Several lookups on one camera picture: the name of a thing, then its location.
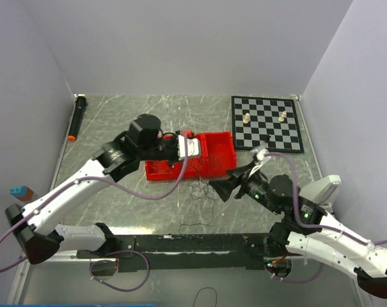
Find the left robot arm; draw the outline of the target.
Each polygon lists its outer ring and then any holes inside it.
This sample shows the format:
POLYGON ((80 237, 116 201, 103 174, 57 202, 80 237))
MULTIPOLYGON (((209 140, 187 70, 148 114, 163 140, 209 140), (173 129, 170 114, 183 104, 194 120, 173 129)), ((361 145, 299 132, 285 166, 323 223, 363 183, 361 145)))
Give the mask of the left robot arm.
POLYGON ((67 226, 61 221, 101 190, 118 187, 142 161, 184 161, 187 143, 186 133, 164 134, 158 117, 142 114, 57 188, 23 207, 9 206, 6 216, 28 261, 40 264, 61 251, 87 250, 101 257, 117 251, 117 238, 104 223, 67 226))

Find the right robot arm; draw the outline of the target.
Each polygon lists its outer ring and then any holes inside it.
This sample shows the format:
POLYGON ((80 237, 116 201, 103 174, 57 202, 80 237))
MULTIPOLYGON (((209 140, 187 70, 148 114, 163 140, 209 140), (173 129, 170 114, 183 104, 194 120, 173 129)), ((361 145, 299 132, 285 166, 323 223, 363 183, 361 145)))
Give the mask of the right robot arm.
POLYGON ((387 299, 387 248, 377 246, 337 221, 328 211, 305 198, 288 175, 268 180, 255 163, 228 170, 228 178, 211 180, 210 186, 227 201, 249 196, 273 214, 274 223, 260 250, 265 256, 293 253, 312 258, 348 275, 367 293, 387 299))

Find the red three-compartment bin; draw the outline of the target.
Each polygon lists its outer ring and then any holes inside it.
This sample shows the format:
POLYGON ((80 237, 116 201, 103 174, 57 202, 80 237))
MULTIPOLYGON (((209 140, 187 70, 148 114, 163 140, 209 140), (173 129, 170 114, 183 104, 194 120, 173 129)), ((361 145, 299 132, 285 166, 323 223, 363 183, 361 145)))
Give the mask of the red three-compartment bin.
MULTIPOLYGON (((200 141, 201 156, 188 161, 184 178, 216 178, 237 167, 237 156, 233 137, 228 131, 202 132, 196 137, 200 141)), ((145 173, 149 181, 170 181, 178 178, 182 163, 170 166, 167 161, 146 161, 145 173)))

